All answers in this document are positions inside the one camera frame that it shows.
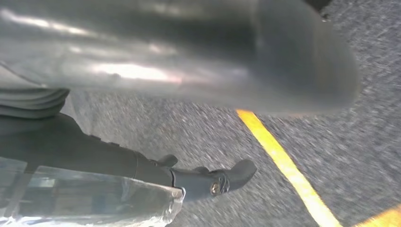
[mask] gravel asphalt texture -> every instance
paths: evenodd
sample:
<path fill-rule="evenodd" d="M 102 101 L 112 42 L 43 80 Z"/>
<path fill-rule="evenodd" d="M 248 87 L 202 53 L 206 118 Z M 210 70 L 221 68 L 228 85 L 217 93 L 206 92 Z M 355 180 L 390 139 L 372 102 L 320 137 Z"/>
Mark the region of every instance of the gravel asphalt texture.
<path fill-rule="evenodd" d="M 345 227 L 401 203 L 401 1 L 333 0 L 323 10 L 353 49 L 363 89 L 348 110 L 258 114 Z M 64 113 L 83 131 L 179 167 L 252 159 L 242 190 L 186 204 L 170 227 L 314 227 L 303 202 L 232 109 L 128 93 L 73 90 Z"/>

